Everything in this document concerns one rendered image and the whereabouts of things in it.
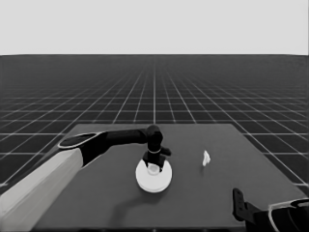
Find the small white T-shaped piece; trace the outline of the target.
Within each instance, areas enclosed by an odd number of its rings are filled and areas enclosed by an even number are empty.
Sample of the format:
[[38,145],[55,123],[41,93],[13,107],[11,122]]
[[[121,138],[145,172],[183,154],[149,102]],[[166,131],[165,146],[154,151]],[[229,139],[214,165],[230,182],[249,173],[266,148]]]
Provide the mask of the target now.
[[203,157],[202,165],[206,166],[208,163],[210,163],[211,156],[210,156],[210,154],[206,150],[204,151],[203,155],[204,155],[204,157]]

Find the large thick white disc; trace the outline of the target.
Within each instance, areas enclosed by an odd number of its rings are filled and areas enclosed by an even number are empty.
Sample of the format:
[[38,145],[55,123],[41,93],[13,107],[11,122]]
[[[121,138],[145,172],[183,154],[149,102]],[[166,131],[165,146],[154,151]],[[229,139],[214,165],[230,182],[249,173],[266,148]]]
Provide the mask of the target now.
[[135,169],[135,178],[139,187],[150,193],[162,192],[169,187],[173,177],[172,166],[168,160],[160,169],[157,165],[146,163],[141,159]]

